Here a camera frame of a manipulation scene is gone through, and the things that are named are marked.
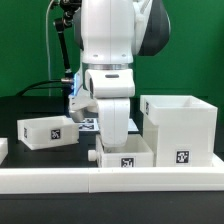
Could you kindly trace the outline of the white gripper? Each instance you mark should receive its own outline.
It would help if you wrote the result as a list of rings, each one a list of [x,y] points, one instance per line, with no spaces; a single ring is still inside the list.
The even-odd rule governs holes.
[[[97,106],[103,146],[124,146],[128,136],[130,99],[98,99]]]

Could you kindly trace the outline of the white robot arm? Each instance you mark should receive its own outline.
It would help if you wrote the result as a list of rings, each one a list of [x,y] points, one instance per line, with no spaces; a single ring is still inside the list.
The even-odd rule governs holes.
[[[102,144],[123,146],[135,95],[133,57],[165,47],[168,13],[162,0],[83,0],[74,24],[82,50],[69,112],[74,119],[84,108],[96,112]]]

